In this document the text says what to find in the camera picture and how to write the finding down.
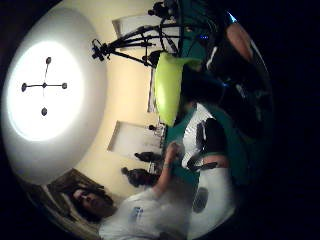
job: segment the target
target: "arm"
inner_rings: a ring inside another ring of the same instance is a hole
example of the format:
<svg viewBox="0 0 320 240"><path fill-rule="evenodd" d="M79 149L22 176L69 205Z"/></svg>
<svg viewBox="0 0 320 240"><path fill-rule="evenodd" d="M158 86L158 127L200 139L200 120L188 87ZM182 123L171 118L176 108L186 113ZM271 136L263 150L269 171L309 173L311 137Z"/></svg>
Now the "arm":
<svg viewBox="0 0 320 240"><path fill-rule="evenodd" d="M160 197L168 188L171 179L171 164L175 160L177 153L179 152L179 145L175 142L169 144L166 156L164 158L163 169L158 182L153 187L154 192Z"/></svg>

